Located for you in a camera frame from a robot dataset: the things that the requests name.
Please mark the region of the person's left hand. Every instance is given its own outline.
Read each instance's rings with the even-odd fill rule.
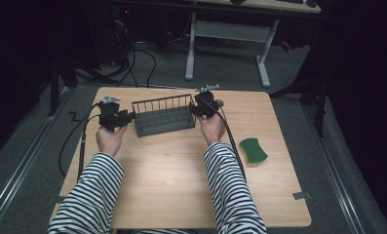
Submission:
[[[121,141],[126,129],[127,126],[123,126],[120,127],[117,132],[112,133],[105,129],[103,126],[100,126],[96,133],[99,151],[101,153],[108,154],[111,157],[115,157],[121,147]]]

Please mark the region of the camera device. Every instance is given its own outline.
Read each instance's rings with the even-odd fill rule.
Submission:
[[[101,114],[99,115],[99,124],[110,132],[114,132],[114,128],[126,126],[135,118],[135,113],[125,110],[120,110],[120,104],[116,97],[105,97],[99,106]]]
[[[214,100],[214,95],[210,92],[212,89],[218,89],[219,86],[207,86],[206,88],[197,89],[200,92],[195,96],[197,106],[193,103],[189,104],[190,112],[196,116],[206,116],[212,118],[219,107],[223,106],[223,101]]]

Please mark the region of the striped shirt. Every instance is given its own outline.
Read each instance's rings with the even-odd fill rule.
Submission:
[[[214,143],[205,153],[217,233],[266,233],[235,154],[229,144]],[[49,233],[109,233],[124,170],[98,153],[62,202]],[[136,234],[192,233],[182,229],[138,230]]]

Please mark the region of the green sponge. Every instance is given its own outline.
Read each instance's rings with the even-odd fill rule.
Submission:
[[[260,147],[257,138],[246,138],[242,140],[239,145],[245,150],[248,163],[251,166],[259,165],[268,157]]]

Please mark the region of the hand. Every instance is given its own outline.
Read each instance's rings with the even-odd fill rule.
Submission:
[[[115,157],[121,147],[121,141],[126,129],[127,126],[124,126],[118,129],[117,132],[112,133],[103,126],[100,126],[96,133],[99,151],[108,154],[111,157]]]
[[[215,142],[220,142],[220,139],[225,132],[224,124],[220,117],[215,114],[210,119],[205,119],[202,116],[197,116],[197,119],[202,125],[202,135],[205,137],[208,146],[211,146]]]

